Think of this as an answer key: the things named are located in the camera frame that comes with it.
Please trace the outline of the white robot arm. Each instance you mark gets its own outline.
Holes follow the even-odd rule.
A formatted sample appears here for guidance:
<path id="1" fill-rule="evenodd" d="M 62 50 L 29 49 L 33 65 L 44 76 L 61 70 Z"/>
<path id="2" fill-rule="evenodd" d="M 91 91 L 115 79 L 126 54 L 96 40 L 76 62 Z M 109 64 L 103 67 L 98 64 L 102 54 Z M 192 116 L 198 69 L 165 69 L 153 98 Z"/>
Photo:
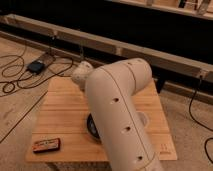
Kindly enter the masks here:
<path id="1" fill-rule="evenodd" d="M 83 61 L 71 79 L 85 92 L 112 171 L 164 171 L 132 100 L 152 79 L 145 60 L 121 60 L 98 68 Z"/>

